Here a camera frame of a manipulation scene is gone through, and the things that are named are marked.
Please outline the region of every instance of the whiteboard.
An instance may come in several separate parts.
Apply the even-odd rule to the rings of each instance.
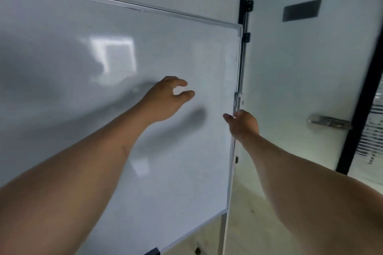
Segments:
[[[0,4],[0,185],[175,75],[195,98],[138,139],[79,254],[166,250],[227,211],[239,25],[118,0]]]

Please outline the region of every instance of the floor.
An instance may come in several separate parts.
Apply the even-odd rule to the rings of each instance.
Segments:
[[[165,255],[217,255],[220,218],[165,252]],[[289,231],[270,204],[234,180],[225,255],[299,255]]]

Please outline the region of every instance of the door handle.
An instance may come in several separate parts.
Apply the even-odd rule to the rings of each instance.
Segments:
[[[320,115],[311,115],[308,119],[309,123],[321,125],[321,126],[327,126],[335,129],[341,129],[341,130],[351,130],[352,125],[351,122],[347,120],[327,117],[327,116],[320,116]]]

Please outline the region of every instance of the whiteboard stand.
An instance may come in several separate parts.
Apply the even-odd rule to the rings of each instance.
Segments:
[[[228,127],[215,117],[218,113],[221,115],[221,111],[229,113],[239,109],[242,26],[121,0],[0,1],[0,32],[3,34],[0,45],[6,49],[3,57],[6,63],[0,64],[0,71],[10,73],[9,76],[13,77],[17,69],[25,69],[25,76],[32,85],[20,86],[15,79],[10,80],[5,87],[10,100],[0,104],[0,112],[7,117],[0,121],[0,135],[3,137],[0,139],[0,186],[126,111],[129,107],[119,104],[121,97],[126,98],[122,93],[129,95],[129,101],[134,101],[140,94],[146,93],[148,83],[164,77],[165,73],[172,70],[188,80],[200,97],[193,99],[187,109],[182,108],[175,115],[178,118],[164,122],[162,127],[168,128],[173,137],[175,134],[172,129],[178,129],[178,125],[188,131],[199,131],[202,136],[188,136],[187,142],[185,139],[174,139],[177,146],[182,148],[181,156],[176,152],[176,147],[162,149],[161,153],[155,150],[153,155],[146,151],[145,147],[149,144],[145,143],[150,139],[158,140],[159,127],[147,129],[148,132],[141,137],[143,140],[136,143],[141,145],[132,150],[136,151],[136,157],[131,153],[127,162],[124,171],[129,175],[122,174],[120,186],[78,254],[102,254],[101,246],[105,250],[113,248],[113,254],[157,255],[221,217],[218,252],[223,255],[235,169],[235,141],[231,138],[229,145],[231,135]],[[114,64],[109,65],[112,70],[102,73],[101,64],[104,65],[105,61],[97,59],[105,57],[100,54],[95,57],[95,50],[100,51],[101,41],[108,42],[102,44],[103,48],[111,45],[113,51],[116,48],[113,45],[123,45],[125,50],[112,52]],[[41,49],[42,44],[48,44],[47,48]],[[122,72],[132,75],[121,77]],[[40,84],[47,82],[41,77],[47,78],[49,86]],[[44,89],[52,89],[53,92],[46,93],[48,98],[52,96],[51,99],[40,94]],[[30,97],[34,104],[28,104],[29,100],[23,97]],[[107,108],[105,112],[105,107],[111,103],[113,108]],[[31,105],[36,106],[33,124],[28,124],[31,118],[23,112],[9,110],[25,109]],[[201,105],[205,107],[205,112],[214,116],[206,120]],[[50,114],[48,119],[45,119],[44,113]],[[94,117],[100,119],[94,123]],[[185,126],[185,117],[202,121],[202,124]],[[79,121],[86,122],[86,127]],[[40,127],[39,132],[33,128],[36,125]],[[215,144],[204,137],[215,137]],[[159,141],[156,147],[164,142]],[[198,152],[201,145],[204,146],[202,155]],[[230,156],[230,160],[223,160],[223,156]],[[173,160],[164,164],[164,157]],[[147,159],[146,163],[152,163],[152,172],[148,172],[151,175],[140,175],[134,169],[134,158]],[[162,168],[173,166],[174,163],[178,163],[172,169],[171,179],[174,181],[156,180],[164,177]],[[179,202],[177,198],[182,199],[185,190],[180,183],[185,181],[189,195]],[[162,199],[167,195],[164,189],[171,192],[166,199]],[[141,204],[143,193],[146,200]],[[211,202],[207,202],[206,198],[211,198]],[[141,217],[135,220],[135,214]],[[132,228],[135,229],[129,230],[123,224],[118,224],[124,220],[134,222]],[[110,221],[115,222],[113,228],[110,227]]]

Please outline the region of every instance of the skin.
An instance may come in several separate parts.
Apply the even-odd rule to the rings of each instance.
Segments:
[[[141,133],[194,97],[165,77],[102,129],[0,189],[0,254],[74,254],[105,210]]]
[[[193,91],[173,94],[186,85],[165,77],[105,127],[0,188],[0,254],[74,254],[106,208],[137,138],[194,97]],[[224,119],[305,253],[381,254],[382,195],[265,140],[246,111]]]
[[[250,154],[267,199],[305,254],[383,253],[383,196],[367,185],[292,155],[259,135],[256,118],[224,114]]]

